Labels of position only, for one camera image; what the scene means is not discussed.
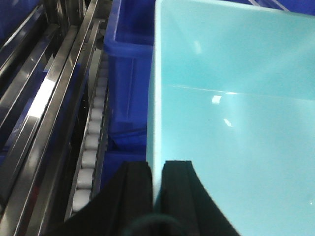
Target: metal frame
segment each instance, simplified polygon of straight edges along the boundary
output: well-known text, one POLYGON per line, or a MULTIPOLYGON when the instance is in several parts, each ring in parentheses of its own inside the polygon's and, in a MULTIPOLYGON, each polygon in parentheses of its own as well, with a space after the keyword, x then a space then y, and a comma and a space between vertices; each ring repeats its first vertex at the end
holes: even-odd
MULTIPOLYGON (((58 81, 76 33, 76 27, 70 28, 67 37, 63 41, 63 44, 55 57, 53 65, 49 69, 44 79, 43 83, 46 83, 46 85, 48 86, 43 87, 42 85, 42 92, 39 92, 36 95, 35 100, 28 112, 28 115, 24 120, 24 123, 22 124, 20 133, 17 135, 17 138, 12 145, 8 156, 6 157, 6 160, 12 162, 7 166, 14 169, 13 172, 10 172, 10 170, 8 170, 7 172, 8 174, 12 174, 12 177, 8 179, 10 185, 7 187, 7 191, 9 191, 9 188, 12 187, 15 177, 17 176, 17 173, 19 171, 19 167, 22 165, 22 162, 26 157, 32 138, 39 125, 42 114, 45 111, 46 104, 49 101, 51 94, 53 94, 55 84, 58 81)), ((48 117, 47 112, 45 114, 45 118, 46 122, 51 122, 54 120, 53 115, 48 117)), ((42 138, 44 137, 41 136, 40 133, 38 133, 35 141, 41 141, 42 138)), ((10 199, 3 213, 2 220, 0 222, 0 235, 17 235, 23 223, 24 215, 28 210, 27 206, 29 204, 33 188, 37 184, 36 177, 38 175, 39 167, 42 161, 42 159, 38 157, 40 154, 40 149, 35 147, 33 144, 31 150, 32 153, 28 154, 28 159, 26 160, 22 172, 16 180, 16 184, 12 190, 10 199)))
MULTIPOLYGON (((77 164, 76 164, 76 169, 75 169, 74 176, 73 176, 73 181, 72 181, 72 185, 71 185, 71 191, 70 191, 70 194, 69 194, 69 199, 68 199, 68 204, 67 204, 64 220, 67 220, 68 218, 70 218, 70 216, 72 214, 73 196, 74 196, 74 192, 75 192, 76 187, 77 187, 78 173, 79 173, 79 170, 81 169, 82 154, 83 154, 83 151, 85 149, 85 139, 86 139, 86 136, 88 134, 88 125, 89 125, 90 118, 91 118, 91 112, 92 112, 92 108, 93 108, 93 100, 94 100, 94 97, 95 97, 96 87, 97 87, 97 79, 95 80, 93 92, 92 92, 92 95, 91 95, 91 101, 90 101, 90 105, 89 105, 88 117, 87 117, 86 124, 85 124, 83 139, 82 139, 81 146, 80 146, 80 152, 79 152, 79 156, 78 156, 78 160, 77 160, 77 164)), ((104 102, 105 102, 105 106, 107 106, 107 95, 106 95, 106 98, 104 99, 104 102)))
POLYGON ((0 49, 0 97, 1 90, 5 89, 9 82, 9 74, 27 57, 46 26, 44 8, 42 6, 35 8, 23 26, 18 28, 0 49))
MULTIPOLYGON (((29 148, 29 152, 25 158, 25 163, 13 187, 10 199, 3 213, 2 221, 0 222, 0 235, 17 236, 21 233, 21 230, 28 225, 29 219, 27 219, 27 215, 33 212, 34 207, 34 205, 31 204, 31 200, 35 201, 37 199, 36 189, 40 188, 41 186, 42 177, 44 176, 46 166, 49 162, 49 157, 51 157, 50 153, 47 153, 47 148, 52 142, 54 142, 54 140, 51 140, 51 138, 56 125, 58 125, 60 119, 63 118, 63 114, 68 114, 67 109, 63 105, 69 98, 68 90, 71 82, 74 80, 72 76, 74 67, 78 61, 92 19, 96 12, 97 3, 98 0, 91 1, 73 45, 71 42, 69 42, 72 45, 71 51, 64 64, 62 73, 52 94, 50 102, 48 103, 46 111, 42 117, 37 134, 29 148)), ((84 68, 85 73, 87 70, 86 66, 83 66, 82 68, 84 68)), ((78 81, 76 82, 78 84, 75 86, 73 93, 74 97, 76 98, 74 100, 75 104, 77 104, 77 102, 80 100, 79 98, 82 95, 85 85, 81 76, 78 77, 78 81)), ((32 111, 30 109, 29 113, 36 117, 38 115, 38 110, 35 109, 32 111)), ((65 136, 70 138, 71 133, 67 132, 65 136)), ((43 222, 39 223, 39 230, 37 231, 41 231, 42 226, 44 226, 43 222)))
POLYGON ((0 98, 0 149, 3 148, 10 136, 26 102, 33 95, 33 87, 38 83, 37 72, 45 68, 54 48, 59 47, 57 29, 57 25, 48 27, 44 36, 34 47, 22 68, 0 98))
POLYGON ((58 24, 63 36, 66 35, 69 28, 65 2, 65 0, 43 0, 47 22, 58 24))
POLYGON ((60 127, 61 132, 57 138, 58 141, 55 144, 55 146, 58 148, 55 148, 51 154, 51 156, 54 158, 51 158, 43 178, 42 188, 39 192, 26 233, 27 236, 41 235, 45 231, 48 224, 50 212, 54 203, 56 189, 61 180, 65 156, 68 151, 68 143, 73 132, 74 121, 79 109, 78 102, 80 102, 80 98, 82 98, 83 89, 87 81, 86 74, 90 67, 98 27, 99 21, 96 21, 93 25, 90 38, 87 42, 83 61, 77 76, 78 86, 76 86, 75 90, 71 94, 71 101, 68 104, 68 109, 65 114, 67 120, 64 120, 62 126, 60 127))

